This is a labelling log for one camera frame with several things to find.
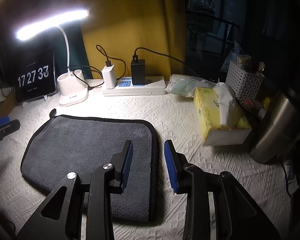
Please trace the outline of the white power strip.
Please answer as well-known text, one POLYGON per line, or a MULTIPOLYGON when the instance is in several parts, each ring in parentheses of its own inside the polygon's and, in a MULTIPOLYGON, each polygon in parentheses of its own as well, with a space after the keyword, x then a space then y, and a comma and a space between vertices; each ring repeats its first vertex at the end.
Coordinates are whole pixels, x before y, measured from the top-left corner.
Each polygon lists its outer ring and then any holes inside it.
POLYGON ((133 85, 131 77, 123 77, 113 89, 102 88, 102 93, 104 96, 164 95, 165 88, 162 76, 147 76, 145 85, 133 85))

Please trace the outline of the stainless steel thermos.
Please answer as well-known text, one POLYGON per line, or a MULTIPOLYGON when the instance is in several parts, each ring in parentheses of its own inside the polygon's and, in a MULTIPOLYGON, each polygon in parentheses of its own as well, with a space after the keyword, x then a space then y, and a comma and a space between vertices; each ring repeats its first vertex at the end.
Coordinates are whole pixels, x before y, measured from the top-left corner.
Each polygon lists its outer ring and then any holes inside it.
POLYGON ((251 150, 254 161, 265 164, 287 154, 300 134, 300 104, 290 89, 281 94, 263 119, 266 127, 251 150))

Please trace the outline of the black tablet clock display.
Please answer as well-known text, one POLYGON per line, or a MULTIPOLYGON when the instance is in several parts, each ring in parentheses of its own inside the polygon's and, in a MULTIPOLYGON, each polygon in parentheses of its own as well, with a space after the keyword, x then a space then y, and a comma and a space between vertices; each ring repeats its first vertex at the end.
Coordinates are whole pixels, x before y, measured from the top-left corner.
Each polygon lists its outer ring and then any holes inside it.
POLYGON ((14 70, 17 104, 55 94, 57 91, 55 57, 52 48, 27 56, 14 70))

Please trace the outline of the yellow tissue box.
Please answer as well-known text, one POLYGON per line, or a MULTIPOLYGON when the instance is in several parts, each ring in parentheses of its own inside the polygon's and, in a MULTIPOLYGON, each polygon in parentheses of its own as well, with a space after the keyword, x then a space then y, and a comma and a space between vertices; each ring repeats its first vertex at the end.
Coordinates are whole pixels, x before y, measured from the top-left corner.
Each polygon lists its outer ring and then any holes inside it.
POLYGON ((226 83, 197 87, 193 103, 204 146, 241 145, 247 139, 251 126, 226 83))

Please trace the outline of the white tablet stand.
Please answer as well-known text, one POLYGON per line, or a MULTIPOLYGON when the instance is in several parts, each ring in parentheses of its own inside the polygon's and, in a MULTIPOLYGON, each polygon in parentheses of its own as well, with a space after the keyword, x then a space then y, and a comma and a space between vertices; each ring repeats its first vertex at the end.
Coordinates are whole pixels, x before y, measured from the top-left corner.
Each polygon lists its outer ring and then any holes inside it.
POLYGON ((35 101, 38 101, 38 100, 45 100, 45 101, 47 101, 48 99, 49 99, 49 96, 48 95, 44 95, 44 96, 39 96, 37 98, 26 100, 26 101, 22 102, 21 104, 22 105, 26 105, 26 104, 29 104, 31 102, 35 102, 35 101))

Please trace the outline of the white textured tablecloth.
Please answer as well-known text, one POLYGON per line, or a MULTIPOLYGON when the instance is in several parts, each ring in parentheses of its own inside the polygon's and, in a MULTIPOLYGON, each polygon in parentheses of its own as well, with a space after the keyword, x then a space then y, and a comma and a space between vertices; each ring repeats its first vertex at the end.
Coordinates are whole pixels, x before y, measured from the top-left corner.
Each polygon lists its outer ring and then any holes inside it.
POLYGON ((47 100, 15 107, 10 118, 18 119, 21 127, 0 142, 0 211, 17 229, 44 200, 44 195, 22 177, 21 159, 31 136, 48 120, 50 111, 56 109, 58 114, 72 116, 150 122, 160 143, 172 140, 175 149, 190 163, 215 174, 231 172, 276 226, 282 239, 289 239, 291 204, 288 193, 294 191, 296 185, 285 185, 280 164, 259 164, 242 146, 203 146, 191 98, 173 94, 104 96, 100 88, 95 88, 82 103, 61 107, 58 102, 59 94, 56 94, 47 100))

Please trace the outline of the wet wipes packet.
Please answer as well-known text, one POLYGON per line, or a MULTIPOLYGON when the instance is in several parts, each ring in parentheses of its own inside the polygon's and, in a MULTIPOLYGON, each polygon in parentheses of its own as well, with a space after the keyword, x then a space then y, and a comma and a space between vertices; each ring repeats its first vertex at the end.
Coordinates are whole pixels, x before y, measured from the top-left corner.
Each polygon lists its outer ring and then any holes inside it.
POLYGON ((200 77, 172 74, 165 88, 169 94, 193 98, 197 87, 213 88, 214 82, 200 77))

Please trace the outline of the grey purple towel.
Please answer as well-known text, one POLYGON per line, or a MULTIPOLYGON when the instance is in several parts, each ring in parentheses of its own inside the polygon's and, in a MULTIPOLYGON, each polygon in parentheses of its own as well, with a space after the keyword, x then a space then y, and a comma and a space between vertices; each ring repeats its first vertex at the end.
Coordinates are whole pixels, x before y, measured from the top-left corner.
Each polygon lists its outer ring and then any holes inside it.
POLYGON ((160 147, 157 132, 145 120, 57 115, 31 137, 21 161, 21 174, 33 187, 51 192, 68 172, 86 174, 133 143, 128 184, 111 196, 113 216, 144 223, 155 221, 159 204, 160 147))

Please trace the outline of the white woven basket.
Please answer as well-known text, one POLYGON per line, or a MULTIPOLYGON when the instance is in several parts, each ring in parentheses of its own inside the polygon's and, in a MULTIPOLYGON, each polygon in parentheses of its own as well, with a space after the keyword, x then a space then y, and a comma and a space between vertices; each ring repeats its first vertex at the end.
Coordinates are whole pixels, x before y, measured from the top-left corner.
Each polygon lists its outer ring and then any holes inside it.
POLYGON ((255 99, 264 79, 265 63, 250 55, 236 55, 230 60, 225 83, 234 91, 239 102, 255 99))

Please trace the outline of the black power adapter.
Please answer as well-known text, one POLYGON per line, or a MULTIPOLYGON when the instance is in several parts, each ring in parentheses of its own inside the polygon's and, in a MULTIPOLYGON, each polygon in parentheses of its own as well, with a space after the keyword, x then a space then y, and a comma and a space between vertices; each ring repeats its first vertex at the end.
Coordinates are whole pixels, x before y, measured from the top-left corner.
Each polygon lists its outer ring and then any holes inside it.
POLYGON ((145 85, 145 60, 133 58, 130 64, 133 85, 145 85))

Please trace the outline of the white usb charger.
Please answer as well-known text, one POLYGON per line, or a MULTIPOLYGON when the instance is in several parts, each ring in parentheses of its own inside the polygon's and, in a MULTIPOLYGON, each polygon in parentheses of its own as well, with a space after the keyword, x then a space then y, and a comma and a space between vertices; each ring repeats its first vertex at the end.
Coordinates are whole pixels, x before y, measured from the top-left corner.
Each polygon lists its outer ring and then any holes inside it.
POLYGON ((105 66, 102 69, 102 76, 104 80, 105 89, 114 89, 117 83, 117 78, 115 75, 114 65, 105 66))

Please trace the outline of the dark green curtain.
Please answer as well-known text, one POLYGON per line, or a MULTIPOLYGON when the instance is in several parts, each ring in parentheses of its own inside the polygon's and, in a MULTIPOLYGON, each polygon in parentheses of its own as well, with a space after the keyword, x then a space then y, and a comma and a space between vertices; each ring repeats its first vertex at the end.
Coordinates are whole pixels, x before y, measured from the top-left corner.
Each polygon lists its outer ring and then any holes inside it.
MULTIPOLYGON (((69 44, 70 53, 70 69, 80 68, 83 70, 85 79, 91 79, 92 73, 88 69, 89 61, 83 41, 81 25, 79 23, 67 23, 62 26, 69 44)), ((56 33, 53 35, 52 42, 55 53, 55 65, 57 75, 66 73, 67 71, 67 49, 65 38, 62 31, 56 28, 56 33)))

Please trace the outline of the yellow curtain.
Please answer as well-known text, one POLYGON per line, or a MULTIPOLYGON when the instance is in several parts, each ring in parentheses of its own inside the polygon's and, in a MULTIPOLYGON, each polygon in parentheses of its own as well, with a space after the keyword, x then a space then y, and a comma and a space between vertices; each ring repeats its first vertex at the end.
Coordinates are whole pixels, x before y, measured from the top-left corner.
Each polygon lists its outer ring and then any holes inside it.
POLYGON ((148 76, 181 74, 185 67, 171 55, 185 61, 186 0, 77 0, 90 15, 81 23, 89 64, 98 69, 105 58, 97 50, 100 44, 113 57, 117 75, 130 75, 133 53, 146 61, 148 76))

